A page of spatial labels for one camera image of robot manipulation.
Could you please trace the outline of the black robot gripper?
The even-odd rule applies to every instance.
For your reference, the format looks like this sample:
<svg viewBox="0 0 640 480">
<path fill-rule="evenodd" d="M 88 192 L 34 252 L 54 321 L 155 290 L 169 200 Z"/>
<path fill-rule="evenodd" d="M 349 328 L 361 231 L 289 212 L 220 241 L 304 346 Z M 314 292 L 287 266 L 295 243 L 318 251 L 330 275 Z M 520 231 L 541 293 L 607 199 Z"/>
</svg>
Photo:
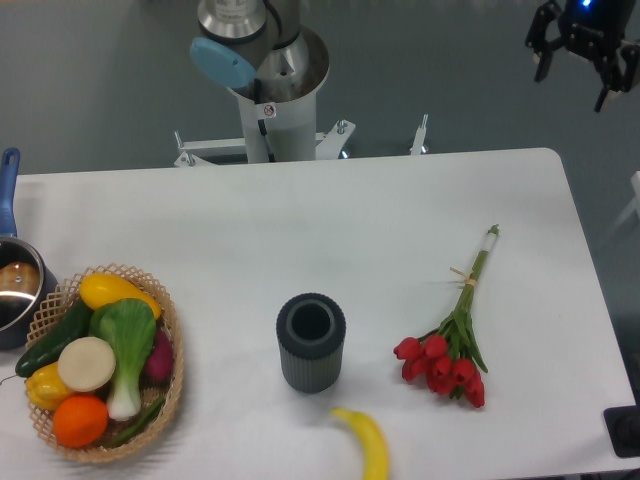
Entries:
<svg viewBox="0 0 640 480">
<path fill-rule="evenodd" d="M 557 49 L 586 56 L 594 48 L 593 64 L 602 81 L 594 111 L 602 110 L 610 93 L 631 91 L 637 85 L 639 41 L 627 40 L 625 29 L 635 6 L 633 0 L 566 1 L 561 10 L 556 1 L 545 1 L 536 9 L 525 38 L 537 60 L 534 81 L 546 78 Z M 560 36 L 549 41 L 548 27 L 557 20 Z"/>
</svg>

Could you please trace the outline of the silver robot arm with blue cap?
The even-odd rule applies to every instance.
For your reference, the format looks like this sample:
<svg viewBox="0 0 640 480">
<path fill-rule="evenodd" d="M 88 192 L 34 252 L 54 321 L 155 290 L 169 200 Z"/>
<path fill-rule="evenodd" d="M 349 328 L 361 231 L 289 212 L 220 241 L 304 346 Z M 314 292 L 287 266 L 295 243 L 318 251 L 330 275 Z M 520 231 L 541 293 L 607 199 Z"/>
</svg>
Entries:
<svg viewBox="0 0 640 480">
<path fill-rule="evenodd" d="M 537 60 L 535 81 L 548 74 L 555 51 L 565 49 L 590 62 L 602 88 L 594 109 L 611 93 L 639 83 L 639 45 L 625 29 L 632 1 L 546 1 L 532 19 L 525 44 Z M 300 23 L 297 1 L 202 1 L 200 36 L 192 61 L 212 81 L 253 103 L 283 103 L 319 88 L 328 75 L 322 40 Z"/>
</svg>

